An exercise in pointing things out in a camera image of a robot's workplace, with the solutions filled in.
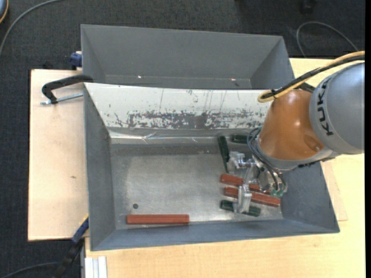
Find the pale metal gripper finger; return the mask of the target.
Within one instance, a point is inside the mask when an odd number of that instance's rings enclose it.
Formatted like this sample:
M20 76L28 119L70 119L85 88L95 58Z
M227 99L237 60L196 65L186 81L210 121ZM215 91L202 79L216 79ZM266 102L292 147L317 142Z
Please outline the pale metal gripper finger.
M244 184L238 187L237 199L233 204L235 213L248 213L250 209L250 202L252 199L252 193L249 187Z
M247 160L244 153L231 151L227 160L227 171L233 172L238 169L244 169L247 166Z

